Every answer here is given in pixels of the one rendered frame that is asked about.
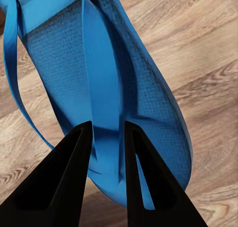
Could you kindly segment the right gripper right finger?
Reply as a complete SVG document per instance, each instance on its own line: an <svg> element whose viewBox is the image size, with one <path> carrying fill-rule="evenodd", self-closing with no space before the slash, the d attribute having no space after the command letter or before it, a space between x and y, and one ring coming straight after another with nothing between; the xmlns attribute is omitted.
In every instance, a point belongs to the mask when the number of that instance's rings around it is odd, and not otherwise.
<svg viewBox="0 0 238 227"><path fill-rule="evenodd" d="M208 227L144 130L129 121L124 149L128 227ZM155 210L144 208L136 154Z"/></svg>

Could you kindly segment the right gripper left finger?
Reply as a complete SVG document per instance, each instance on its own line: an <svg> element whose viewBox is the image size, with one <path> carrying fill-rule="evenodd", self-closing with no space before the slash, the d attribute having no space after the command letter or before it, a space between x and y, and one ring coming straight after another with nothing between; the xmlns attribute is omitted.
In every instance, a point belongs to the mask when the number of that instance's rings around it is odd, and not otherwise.
<svg viewBox="0 0 238 227"><path fill-rule="evenodd" d="M93 142L75 126L0 205L0 227L78 227Z"/></svg>

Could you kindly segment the sandal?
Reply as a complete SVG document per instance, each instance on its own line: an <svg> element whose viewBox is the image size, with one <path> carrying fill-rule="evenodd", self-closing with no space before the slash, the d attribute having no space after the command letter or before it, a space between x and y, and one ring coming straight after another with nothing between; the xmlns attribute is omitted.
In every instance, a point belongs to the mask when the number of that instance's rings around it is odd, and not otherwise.
<svg viewBox="0 0 238 227"><path fill-rule="evenodd" d="M185 191L193 167L186 122L169 85L120 0L0 0L6 15L3 60L13 98L22 102L17 75L18 36L43 82L66 136L91 121L87 176L127 208L124 123L139 125ZM136 154L145 209L155 210Z"/></svg>

